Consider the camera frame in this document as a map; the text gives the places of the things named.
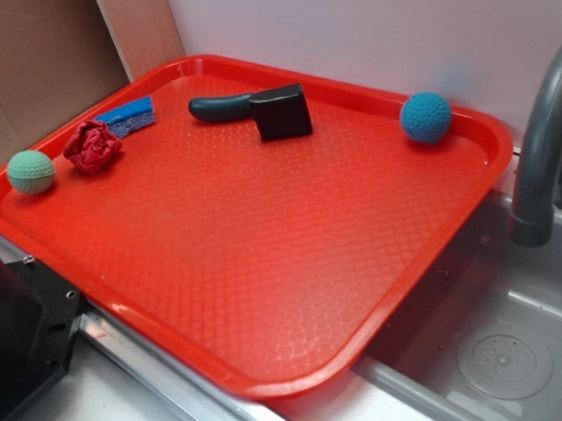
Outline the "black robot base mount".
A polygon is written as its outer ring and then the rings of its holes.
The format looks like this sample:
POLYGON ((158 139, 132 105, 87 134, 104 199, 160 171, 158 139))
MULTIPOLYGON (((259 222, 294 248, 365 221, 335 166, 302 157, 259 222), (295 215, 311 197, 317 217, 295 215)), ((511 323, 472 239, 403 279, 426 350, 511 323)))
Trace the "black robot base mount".
POLYGON ((80 289, 43 262, 0 258, 0 421, 12 421, 69 371, 80 289))

